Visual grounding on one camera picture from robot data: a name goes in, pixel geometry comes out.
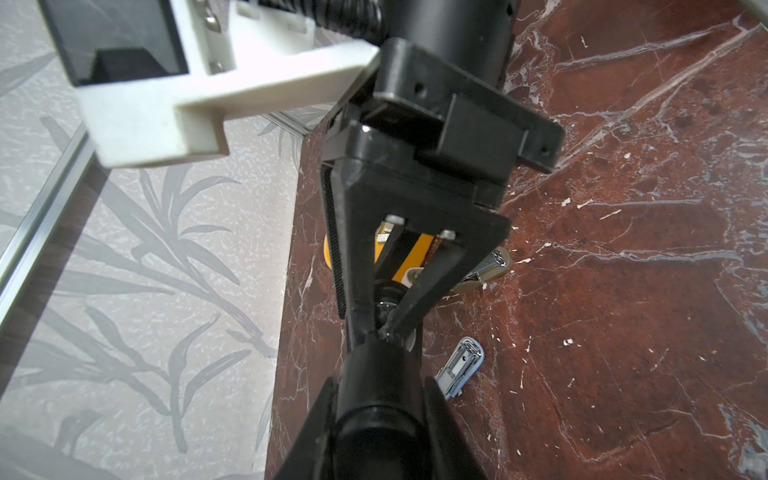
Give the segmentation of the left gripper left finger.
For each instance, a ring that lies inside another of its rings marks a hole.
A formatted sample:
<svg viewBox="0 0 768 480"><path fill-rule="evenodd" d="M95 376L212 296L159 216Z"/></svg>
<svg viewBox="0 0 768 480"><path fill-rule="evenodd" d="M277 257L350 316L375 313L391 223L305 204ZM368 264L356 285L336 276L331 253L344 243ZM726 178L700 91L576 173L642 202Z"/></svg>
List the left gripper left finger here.
<svg viewBox="0 0 768 480"><path fill-rule="evenodd" d="M334 478L333 435L337 390L336 380L328 377L274 479Z"/></svg>

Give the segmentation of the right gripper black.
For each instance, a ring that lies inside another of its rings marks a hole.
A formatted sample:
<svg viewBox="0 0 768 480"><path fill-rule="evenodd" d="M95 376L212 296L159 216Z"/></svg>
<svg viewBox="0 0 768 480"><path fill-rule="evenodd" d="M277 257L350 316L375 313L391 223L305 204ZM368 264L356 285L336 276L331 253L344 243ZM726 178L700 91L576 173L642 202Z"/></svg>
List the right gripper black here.
<svg viewBox="0 0 768 480"><path fill-rule="evenodd" d="M351 88L329 125L320 180L338 316L346 347L377 332L405 339L510 232L500 206L519 165L553 172L562 126L404 39L387 40L375 72ZM380 315L418 241L423 270Z"/></svg>

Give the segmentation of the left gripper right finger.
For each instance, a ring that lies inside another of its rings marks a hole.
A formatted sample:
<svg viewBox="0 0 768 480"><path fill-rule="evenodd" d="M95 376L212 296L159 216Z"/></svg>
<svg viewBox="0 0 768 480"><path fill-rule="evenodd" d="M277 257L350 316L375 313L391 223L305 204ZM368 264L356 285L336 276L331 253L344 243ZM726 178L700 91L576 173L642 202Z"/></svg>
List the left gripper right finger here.
<svg viewBox="0 0 768 480"><path fill-rule="evenodd" d="M437 381L426 377L423 403L432 479L481 480L486 475L448 409Z"/></svg>

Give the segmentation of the light blue stapler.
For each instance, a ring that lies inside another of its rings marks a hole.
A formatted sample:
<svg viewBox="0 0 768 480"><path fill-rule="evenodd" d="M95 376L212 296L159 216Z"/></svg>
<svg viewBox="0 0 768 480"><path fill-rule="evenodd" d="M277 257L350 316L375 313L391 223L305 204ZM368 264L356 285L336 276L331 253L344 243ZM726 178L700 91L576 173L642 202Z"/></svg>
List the light blue stapler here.
<svg viewBox="0 0 768 480"><path fill-rule="evenodd" d="M476 339L465 336L458 342L449 360L436 376L436 382L446 401L462 393L463 387L478 371L484 359L484 349Z"/></svg>

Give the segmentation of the beige small stapler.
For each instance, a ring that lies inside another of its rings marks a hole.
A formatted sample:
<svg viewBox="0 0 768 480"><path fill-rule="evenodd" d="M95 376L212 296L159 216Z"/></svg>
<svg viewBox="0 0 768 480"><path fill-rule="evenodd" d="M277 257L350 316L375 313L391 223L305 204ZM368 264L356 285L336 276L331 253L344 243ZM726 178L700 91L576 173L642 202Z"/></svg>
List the beige small stapler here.
<svg viewBox="0 0 768 480"><path fill-rule="evenodd" d="M509 251L499 246L467 273L462 281L452 288L450 295L463 294L484 287L489 282L507 274L510 269Z"/></svg>

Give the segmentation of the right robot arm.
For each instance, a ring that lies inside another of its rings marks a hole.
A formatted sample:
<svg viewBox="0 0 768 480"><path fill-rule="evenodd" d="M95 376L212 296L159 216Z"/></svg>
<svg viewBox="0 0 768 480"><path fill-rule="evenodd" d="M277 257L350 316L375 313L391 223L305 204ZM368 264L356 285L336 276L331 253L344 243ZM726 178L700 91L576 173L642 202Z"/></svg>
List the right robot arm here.
<svg viewBox="0 0 768 480"><path fill-rule="evenodd" d="M515 1L280 1L378 48L330 113L321 188L347 345L397 341L510 231L512 171L563 128L499 89Z"/></svg>

